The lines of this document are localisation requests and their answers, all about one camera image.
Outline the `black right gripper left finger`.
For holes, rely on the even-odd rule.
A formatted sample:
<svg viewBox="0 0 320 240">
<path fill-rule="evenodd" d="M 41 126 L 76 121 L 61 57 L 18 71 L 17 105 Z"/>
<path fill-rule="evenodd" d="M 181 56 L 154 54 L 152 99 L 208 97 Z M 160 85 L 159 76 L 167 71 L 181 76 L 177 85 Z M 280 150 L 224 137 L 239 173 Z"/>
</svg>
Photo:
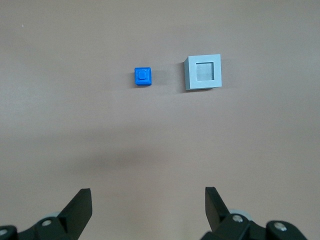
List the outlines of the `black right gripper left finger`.
<svg viewBox="0 0 320 240">
<path fill-rule="evenodd" d="M 0 227 L 2 240 L 77 240 L 92 216 L 92 194 L 81 189 L 57 215 L 41 219 L 30 228 L 18 232 L 14 225 Z"/>
</svg>

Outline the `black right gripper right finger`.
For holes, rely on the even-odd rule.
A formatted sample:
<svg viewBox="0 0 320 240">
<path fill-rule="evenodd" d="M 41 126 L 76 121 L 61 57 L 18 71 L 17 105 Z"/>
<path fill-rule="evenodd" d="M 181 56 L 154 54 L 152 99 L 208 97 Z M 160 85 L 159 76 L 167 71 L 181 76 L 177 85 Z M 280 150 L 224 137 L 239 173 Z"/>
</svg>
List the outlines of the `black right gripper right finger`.
<svg viewBox="0 0 320 240">
<path fill-rule="evenodd" d="M 271 220 L 266 227 L 240 213 L 230 213 L 215 187 L 205 188 L 205 214 L 211 231 L 203 240 L 305 240 L 293 224 Z"/>
</svg>

